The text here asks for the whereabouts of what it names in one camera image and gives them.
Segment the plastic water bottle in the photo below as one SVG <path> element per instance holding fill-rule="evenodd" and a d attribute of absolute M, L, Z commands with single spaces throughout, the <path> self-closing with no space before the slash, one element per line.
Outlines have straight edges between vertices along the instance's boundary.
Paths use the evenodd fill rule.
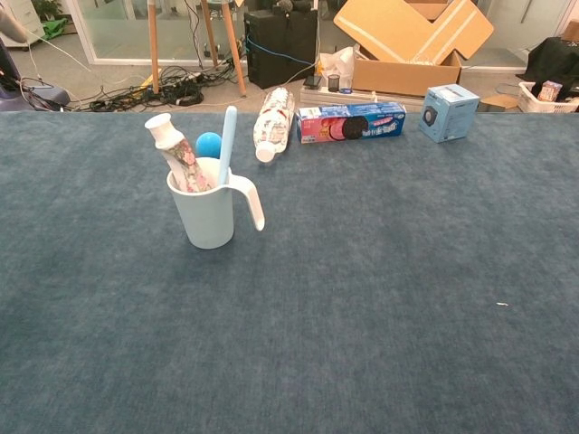
<path fill-rule="evenodd" d="M 263 163 L 283 152 L 288 145 L 294 109 L 293 94 L 285 88 L 268 93 L 253 128 L 255 156 Z"/>

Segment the light blue stick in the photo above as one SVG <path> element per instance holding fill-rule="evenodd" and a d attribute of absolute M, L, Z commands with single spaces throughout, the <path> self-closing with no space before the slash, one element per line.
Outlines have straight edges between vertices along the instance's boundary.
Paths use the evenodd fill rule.
<path fill-rule="evenodd" d="M 235 125 L 237 124 L 237 108 L 229 106 L 225 111 L 223 133 L 221 139 L 221 154 L 219 155 L 219 185 L 225 184 L 227 170 L 232 159 L 233 140 L 235 139 Z"/>

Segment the black box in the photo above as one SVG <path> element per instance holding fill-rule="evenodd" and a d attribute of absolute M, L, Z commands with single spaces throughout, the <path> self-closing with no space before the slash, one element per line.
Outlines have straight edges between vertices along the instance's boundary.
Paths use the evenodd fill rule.
<path fill-rule="evenodd" d="M 266 89 L 285 83 L 301 70 L 292 80 L 313 73 L 314 67 L 308 64 L 316 61 L 318 11 L 292 12 L 289 17 L 272 11 L 246 12 L 244 22 L 250 82 Z"/>

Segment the white plastic cup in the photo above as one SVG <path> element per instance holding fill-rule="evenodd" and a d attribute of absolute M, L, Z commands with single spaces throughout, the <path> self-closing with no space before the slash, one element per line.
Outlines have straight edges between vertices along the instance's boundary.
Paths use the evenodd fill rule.
<path fill-rule="evenodd" d="M 197 158 L 197 162 L 209 184 L 217 185 L 219 160 Z M 265 226 L 265 217 L 255 185 L 247 178 L 233 175 L 231 169 L 224 185 L 217 185 L 207 192 L 182 192 L 176 186 L 173 172 L 169 172 L 166 183 L 175 200 L 187 237 L 199 249 L 216 249 L 233 237 L 232 190 L 245 195 L 255 229 L 261 231 Z"/>

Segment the blue ball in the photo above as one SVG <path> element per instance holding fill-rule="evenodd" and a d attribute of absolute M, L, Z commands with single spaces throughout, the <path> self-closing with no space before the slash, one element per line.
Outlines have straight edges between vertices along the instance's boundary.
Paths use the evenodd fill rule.
<path fill-rule="evenodd" d="M 219 158 L 221 153 L 221 136 L 215 133 L 203 133 L 195 142 L 196 156 Z"/>

